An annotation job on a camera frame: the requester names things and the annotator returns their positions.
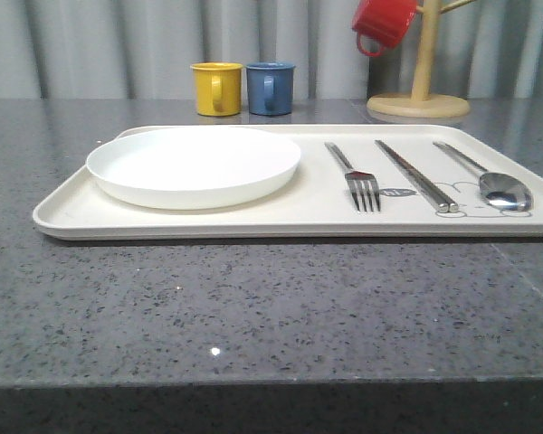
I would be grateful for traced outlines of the blue mug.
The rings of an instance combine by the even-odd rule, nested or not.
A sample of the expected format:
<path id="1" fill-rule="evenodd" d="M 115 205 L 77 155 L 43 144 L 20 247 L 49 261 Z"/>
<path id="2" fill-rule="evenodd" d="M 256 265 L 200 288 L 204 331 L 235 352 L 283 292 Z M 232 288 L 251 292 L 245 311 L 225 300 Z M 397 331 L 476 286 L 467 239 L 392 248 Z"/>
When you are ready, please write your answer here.
<path id="1" fill-rule="evenodd" d="M 254 62 L 245 69 L 250 113 L 281 116 L 292 112 L 294 64 Z"/>

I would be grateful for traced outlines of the red mug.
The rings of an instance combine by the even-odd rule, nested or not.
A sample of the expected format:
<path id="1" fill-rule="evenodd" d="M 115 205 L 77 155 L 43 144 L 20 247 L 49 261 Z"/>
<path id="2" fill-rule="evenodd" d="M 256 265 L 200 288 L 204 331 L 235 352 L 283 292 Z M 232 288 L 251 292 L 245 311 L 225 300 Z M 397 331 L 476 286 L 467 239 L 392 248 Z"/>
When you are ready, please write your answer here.
<path id="1" fill-rule="evenodd" d="M 404 38 L 418 10 L 412 0 L 362 0 L 352 19 L 358 50 L 368 57 L 377 57 L 394 49 Z M 378 44 L 375 52 L 363 46 L 362 38 Z"/>

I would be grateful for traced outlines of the cream rabbit print tray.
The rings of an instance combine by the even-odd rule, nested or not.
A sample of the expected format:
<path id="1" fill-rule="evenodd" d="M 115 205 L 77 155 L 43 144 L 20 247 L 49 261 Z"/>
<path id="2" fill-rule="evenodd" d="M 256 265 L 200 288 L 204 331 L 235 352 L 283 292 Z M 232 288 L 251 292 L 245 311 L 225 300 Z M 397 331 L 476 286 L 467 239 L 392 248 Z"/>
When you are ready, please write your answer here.
<path id="1" fill-rule="evenodd" d="M 33 210 L 37 228 L 63 240 L 212 239 L 244 237 L 543 236 L 543 179 L 457 128 L 436 125 L 272 125 L 293 139 L 302 160 L 280 191 L 219 210 L 176 212 L 138 207 L 102 192 L 80 169 Z M 438 213 L 376 146 L 382 140 L 457 201 Z M 338 145 L 382 188 L 380 212 L 358 212 L 342 171 L 325 145 Z M 446 155 L 447 143 L 491 171 L 512 175 L 533 193 L 527 212 L 500 211 L 479 195 L 472 171 Z"/>

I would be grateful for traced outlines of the white round plate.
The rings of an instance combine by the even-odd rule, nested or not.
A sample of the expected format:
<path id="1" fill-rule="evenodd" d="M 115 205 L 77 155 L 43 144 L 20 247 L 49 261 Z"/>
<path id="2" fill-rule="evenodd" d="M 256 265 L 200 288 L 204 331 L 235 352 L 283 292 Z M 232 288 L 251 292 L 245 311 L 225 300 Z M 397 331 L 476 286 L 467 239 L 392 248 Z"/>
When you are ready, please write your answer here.
<path id="1" fill-rule="evenodd" d="M 246 203 L 282 188 L 301 159 L 287 137 L 247 127 L 188 126 L 114 139 L 86 167 L 107 194 L 168 210 Z"/>

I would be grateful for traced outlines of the yellow mug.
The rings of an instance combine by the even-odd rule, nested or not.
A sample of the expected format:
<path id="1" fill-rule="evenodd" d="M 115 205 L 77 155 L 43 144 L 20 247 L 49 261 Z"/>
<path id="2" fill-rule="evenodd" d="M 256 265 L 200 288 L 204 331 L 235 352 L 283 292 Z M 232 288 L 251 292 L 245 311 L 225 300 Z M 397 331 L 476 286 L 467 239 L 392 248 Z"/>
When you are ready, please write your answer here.
<path id="1" fill-rule="evenodd" d="M 191 65 L 195 81 L 195 107 L 199 115 L 227 117 L 242 110 L 243 65 L 201 62 Z"/>

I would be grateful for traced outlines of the silver metal fork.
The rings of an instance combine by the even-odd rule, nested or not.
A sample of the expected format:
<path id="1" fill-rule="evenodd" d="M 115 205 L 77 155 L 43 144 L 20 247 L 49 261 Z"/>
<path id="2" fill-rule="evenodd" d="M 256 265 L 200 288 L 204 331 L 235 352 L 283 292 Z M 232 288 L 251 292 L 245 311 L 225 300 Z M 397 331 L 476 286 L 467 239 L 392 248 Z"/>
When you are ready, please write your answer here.
<path id="1" fill-rule="evenodd" d="M 354 168 L 336 144 L 325 142 L 324 145 L 344 172 L 348 191 L 356 210 L 361 213 L 380 212 L 381 201 L 376 177 Z"/>

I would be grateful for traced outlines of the wooden mug tree stand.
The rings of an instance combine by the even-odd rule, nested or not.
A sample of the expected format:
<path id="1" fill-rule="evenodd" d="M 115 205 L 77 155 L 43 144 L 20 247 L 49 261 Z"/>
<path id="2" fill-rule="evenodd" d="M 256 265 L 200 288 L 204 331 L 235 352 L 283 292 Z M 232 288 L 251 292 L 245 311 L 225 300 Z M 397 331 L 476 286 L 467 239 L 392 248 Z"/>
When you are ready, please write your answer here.
<path id="1" fill-rule="evenodd" d="M 367 101 L 367 109 L 405 118 L 457 118 L 467 115 L 471 108 L 467 100 L 431 92 L 431 79 L 440 16 L 470 1 L 423 1 L 417 7 L 422 15 L 420 42 L 410 93 L 383 93 Z"/>

